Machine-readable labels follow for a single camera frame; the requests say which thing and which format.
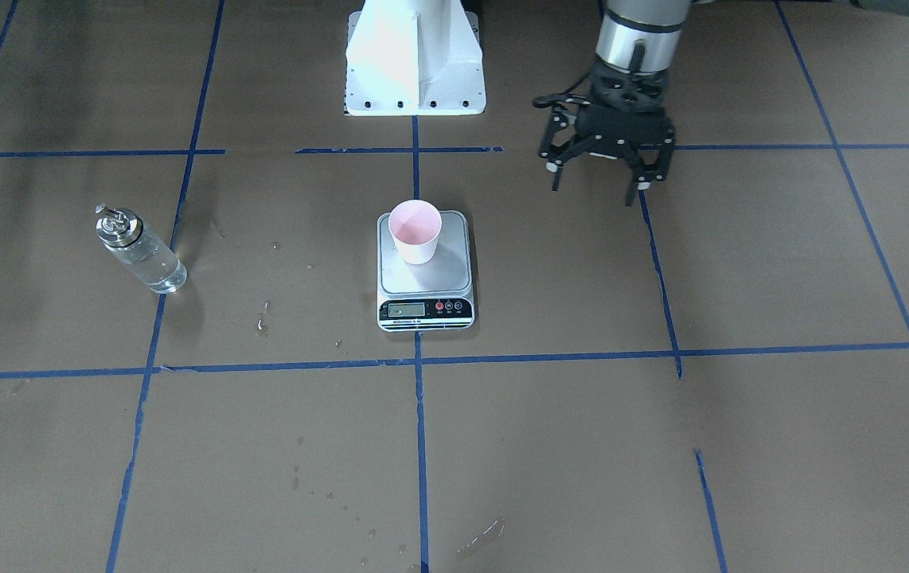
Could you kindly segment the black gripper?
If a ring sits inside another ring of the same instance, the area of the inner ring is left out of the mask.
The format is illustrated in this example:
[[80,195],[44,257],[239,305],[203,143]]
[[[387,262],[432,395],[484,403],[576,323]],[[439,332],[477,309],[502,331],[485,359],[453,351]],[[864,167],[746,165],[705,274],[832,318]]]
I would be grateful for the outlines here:
[[[554,142],[557,134],[572,128],[575,130],[566,141]],[[561,175],[568,161],[593,146],[600,154],[622,158],[630,168],[630,184],[625,195],[625,206],[630,207],[640,191],[669,177],[676,149],[673,123],[662,107],[634,111],[593,103],[579,109],[578,117],[566,107],[553,107],[538,150],[538,156],[545,160],[546,170],[552,173],[553,192],[559,191]],[[642,156],[644,146],[655,151],[650,160]]]

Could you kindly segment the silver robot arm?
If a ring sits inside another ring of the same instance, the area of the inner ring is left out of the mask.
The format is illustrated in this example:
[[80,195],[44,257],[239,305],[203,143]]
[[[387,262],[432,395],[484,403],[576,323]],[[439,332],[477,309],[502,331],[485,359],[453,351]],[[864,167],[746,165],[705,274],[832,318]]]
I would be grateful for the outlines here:
[[564,167],[583,154],[626,163],[628,206],[668,178],[677,136],[663,100],[691,5],[604,1],[593,65],[566,90],[533,101],[550,111],[538,155],[552,173],[552,191]]

